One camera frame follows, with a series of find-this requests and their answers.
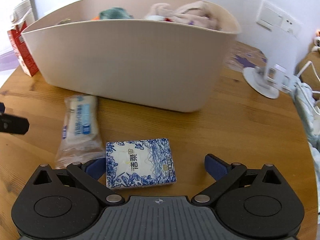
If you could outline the patterned brown cardboard box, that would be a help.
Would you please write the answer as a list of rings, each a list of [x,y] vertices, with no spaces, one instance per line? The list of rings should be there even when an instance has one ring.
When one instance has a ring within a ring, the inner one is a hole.
[[[265,67],[267,58],[260,49],[234,41],[224,63],[227,68],[242,72],[246,67]]]

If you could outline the clear plastic wipes packet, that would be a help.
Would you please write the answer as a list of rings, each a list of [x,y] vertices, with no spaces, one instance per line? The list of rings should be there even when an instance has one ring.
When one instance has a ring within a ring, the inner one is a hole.
[[[98,99],[92,95],[75,95],[65,99],[62,139],[55,157],[55,167],[82,164],[105,156],[97,121]]]

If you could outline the white wall socket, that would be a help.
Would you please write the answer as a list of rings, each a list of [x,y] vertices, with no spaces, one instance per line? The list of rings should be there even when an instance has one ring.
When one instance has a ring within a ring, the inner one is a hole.
[[[262,0],[255,22],[269,31],[279,27],[296,38],[302,29],[299,20],[267,0]]]

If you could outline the red milk carton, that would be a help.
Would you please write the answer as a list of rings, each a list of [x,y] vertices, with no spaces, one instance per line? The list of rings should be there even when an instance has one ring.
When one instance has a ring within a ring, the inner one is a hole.
[[[17,56],[18,62],[24,73],[30,77],[33,77],[39,71],[39,69],[22,37],[22,31],[26,27],[26,21],[22,21],[20,24],[13,25],[12,28],[7,31],[7,33],[13,51]]]

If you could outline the purple white board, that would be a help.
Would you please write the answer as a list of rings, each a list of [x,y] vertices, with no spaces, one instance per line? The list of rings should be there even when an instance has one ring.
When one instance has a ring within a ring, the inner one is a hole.
[[[20,65],[14,51],[9,51],[0,56],[0,71],[16,69]]]

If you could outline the green scrunchie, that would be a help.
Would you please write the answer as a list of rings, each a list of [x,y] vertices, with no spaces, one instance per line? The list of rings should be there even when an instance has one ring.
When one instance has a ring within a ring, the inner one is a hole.
[[[99,12],[100,20],[130,20],[134,19],[124,8],[112,7]]]

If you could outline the white phone stand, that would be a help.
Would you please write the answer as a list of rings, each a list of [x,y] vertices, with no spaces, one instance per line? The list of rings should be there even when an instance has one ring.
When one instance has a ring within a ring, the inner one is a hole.
[[[291,92],[297,46],[298,41],[292,31],[274,27],[265,52],[266,66],[244,68],[244,79],[255,91],[269,99],[278,98],[279,92]]]

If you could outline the white thermos bottle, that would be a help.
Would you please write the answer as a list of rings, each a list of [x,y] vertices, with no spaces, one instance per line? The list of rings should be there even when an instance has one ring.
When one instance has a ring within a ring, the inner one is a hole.
[[[30,0],[22,0],[11,14],[11,25],[16,26],[25,22],[27,26],[35,22]]]

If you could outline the pink fluffy sock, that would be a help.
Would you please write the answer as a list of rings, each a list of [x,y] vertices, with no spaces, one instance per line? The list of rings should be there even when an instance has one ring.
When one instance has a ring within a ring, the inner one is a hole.
[[[167,21],[187,24],[212,30],[220,30],[220,22],[216,13],[208,3],[196,1],[172,9],[168,3],[156,3],[144,16],[145,20]]]

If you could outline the beige plastic storage bin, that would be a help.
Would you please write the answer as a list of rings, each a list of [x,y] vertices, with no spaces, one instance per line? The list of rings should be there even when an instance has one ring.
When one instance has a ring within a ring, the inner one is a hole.
[[[220,30],[145,20],[160,2],[180,7],[194,0],[79,0],[37,20],[22,37],[50,85],[194,112],[207,102],[241,27],[214,3]],[[112,7],[134,19],[91,20]]]

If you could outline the blue white porcelain tissue pack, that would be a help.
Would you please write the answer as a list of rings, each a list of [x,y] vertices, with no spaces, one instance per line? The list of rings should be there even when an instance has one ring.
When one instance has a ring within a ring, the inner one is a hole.
[[[169,139],[106,143],[106,186],[110,189],[176,183]]]

